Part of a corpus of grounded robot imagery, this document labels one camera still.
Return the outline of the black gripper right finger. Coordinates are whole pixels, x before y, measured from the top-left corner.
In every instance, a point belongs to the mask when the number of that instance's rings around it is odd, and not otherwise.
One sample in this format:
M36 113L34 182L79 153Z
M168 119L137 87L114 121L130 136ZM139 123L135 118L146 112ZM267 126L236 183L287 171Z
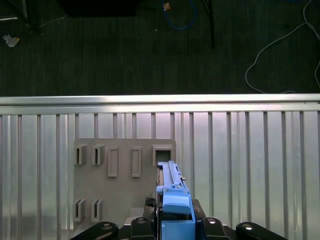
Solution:
M232 229L216 217L207 217L197 199L193 199L192 204L196 218L196 240L286 240L285 237L253 222L241 222Z

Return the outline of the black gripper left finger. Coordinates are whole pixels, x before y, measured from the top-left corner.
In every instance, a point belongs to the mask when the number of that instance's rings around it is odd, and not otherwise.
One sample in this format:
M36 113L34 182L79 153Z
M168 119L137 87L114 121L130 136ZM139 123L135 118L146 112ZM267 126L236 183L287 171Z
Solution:
M156 199L147 197L143 215L119 228L109 221L99 222L72 237L73 240L155 240Z

